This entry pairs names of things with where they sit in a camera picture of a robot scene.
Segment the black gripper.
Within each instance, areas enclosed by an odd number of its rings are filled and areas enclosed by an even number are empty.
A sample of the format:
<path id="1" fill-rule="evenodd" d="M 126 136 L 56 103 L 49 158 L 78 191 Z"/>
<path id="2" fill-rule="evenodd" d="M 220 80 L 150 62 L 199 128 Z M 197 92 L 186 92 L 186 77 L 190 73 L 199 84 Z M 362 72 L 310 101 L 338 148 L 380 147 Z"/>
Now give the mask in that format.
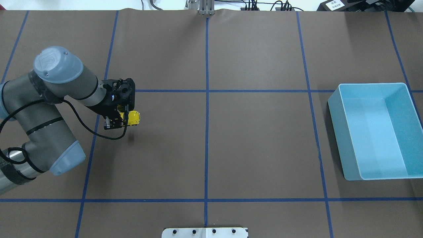
<path id="1" fill-rule="evenodd" d="M 96 105 L 96 113 L 104 117 L 104 130 L 126 127 L 128 116 L 120 116 L 119 109 L 122 111 L 134 109 L 135 82 L 132 78 L 103 80 L 100 88 L 105 89 L 106 94 L 103 100 Z"/>

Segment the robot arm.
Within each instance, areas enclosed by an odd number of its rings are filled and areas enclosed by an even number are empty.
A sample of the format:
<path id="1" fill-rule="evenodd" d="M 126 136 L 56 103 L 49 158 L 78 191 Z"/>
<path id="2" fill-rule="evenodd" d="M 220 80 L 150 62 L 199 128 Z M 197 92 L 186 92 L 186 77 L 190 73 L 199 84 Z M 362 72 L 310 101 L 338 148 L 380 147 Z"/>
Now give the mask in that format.
<path id="1" fill-rule="evenodd" d="M 1 194 L 44 172 L 62 175 L 86 159 L 58 104 L 67 104 L 91 134 L 113 140 L 91 130 L 65 97 L 103 117 L 105 130 L 123 128 L 125 136 L 128 127 L 139 124 L 131 78 L 99 80 L 66 48 L 45 48 L 35 57 L 30 72 L 1 84 L 1 128 L 17 121 L 29 138 L 21 146 L 1 150 Z"/>

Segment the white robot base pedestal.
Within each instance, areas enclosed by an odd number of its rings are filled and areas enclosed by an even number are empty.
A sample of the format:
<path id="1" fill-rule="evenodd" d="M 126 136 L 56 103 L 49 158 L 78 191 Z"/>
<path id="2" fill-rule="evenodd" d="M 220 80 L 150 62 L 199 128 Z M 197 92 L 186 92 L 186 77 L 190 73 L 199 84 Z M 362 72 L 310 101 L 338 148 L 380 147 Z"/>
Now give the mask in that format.
<path id="1" fill-rule="evenodd" d="M 162 238 L 248 238 L 249 232 L 243 227 L 199 227 L 166 228 Z"/>

